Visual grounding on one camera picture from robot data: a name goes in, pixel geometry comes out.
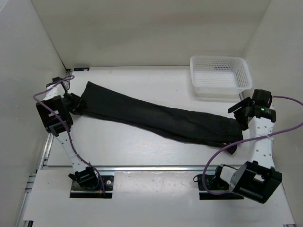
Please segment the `black trousers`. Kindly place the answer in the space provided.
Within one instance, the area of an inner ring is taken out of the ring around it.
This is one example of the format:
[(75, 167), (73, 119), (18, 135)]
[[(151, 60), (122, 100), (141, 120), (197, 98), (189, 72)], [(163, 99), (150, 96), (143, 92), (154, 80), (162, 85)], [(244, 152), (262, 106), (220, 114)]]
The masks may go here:
[(135, 126), (167, 139), (223, 148), (243, 139), (237, 121), (212, 113), (156, 105), (88, 82), (77, 114)]

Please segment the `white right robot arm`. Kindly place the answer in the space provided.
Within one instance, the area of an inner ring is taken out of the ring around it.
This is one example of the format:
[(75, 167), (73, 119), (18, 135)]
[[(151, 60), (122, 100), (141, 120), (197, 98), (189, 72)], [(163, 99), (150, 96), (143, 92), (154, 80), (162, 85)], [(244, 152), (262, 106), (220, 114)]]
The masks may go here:
[(239, 169), (227, 165), (217, 167), (213, 185), (223, 189), (229, 185), (229, 192), (264, 204), (282, 182), (282, 174), (275, 170), (272, 159), (273, 138), (270, 134), (276, 122), (272, 109), (272, 95), (258, 91), (229, 108), (235, 119), (250, 136), (248, 161)]

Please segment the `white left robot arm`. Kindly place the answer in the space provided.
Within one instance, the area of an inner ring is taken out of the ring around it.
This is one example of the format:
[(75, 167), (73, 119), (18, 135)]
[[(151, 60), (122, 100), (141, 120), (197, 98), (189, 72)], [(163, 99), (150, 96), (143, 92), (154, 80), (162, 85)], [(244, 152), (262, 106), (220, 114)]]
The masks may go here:
[(100, 177), (91, 163), (79, 155), (72, 141), (73, 120), (68, 104), (75, 99), (68, 93), (68, 82), (55, 78), (46, 85), (46, 91), (35, 94), (33, 99), (44, 128), (59, 141), (71, 162), (74, 173), (69, 177), (80, 187), (96, 189), (100, 185)]

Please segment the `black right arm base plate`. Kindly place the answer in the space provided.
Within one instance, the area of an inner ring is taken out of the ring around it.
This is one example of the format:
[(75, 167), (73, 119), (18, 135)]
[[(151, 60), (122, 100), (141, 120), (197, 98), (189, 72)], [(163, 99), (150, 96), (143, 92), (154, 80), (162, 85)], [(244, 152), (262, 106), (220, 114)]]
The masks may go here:
[[(202, 174), (193, 177), (193, 181), (198, 184), (200, 200), (243, 200), (242, 196), (234, 193), (226, 193), (222, 195), (213, 195), (208, 193), (202, 184)], [(227, 182), (223, 181), (216, 175), (205, 175), (205, 185), (210, 191), (226, 191), (229, 189)]]

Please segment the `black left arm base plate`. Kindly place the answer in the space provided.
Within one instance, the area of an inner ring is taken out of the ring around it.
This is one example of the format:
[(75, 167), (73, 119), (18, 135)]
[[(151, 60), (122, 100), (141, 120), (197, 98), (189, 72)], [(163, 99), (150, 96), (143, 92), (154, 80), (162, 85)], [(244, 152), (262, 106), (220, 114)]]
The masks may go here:
[(70, 198), (83, 199), (111, 199), (113, 195), (114, 176), (102, 175), (105, 191), (101, 192), (101, 183), (96, 182), (86, 187), (81, 187), (76, 181), (72, 181)]

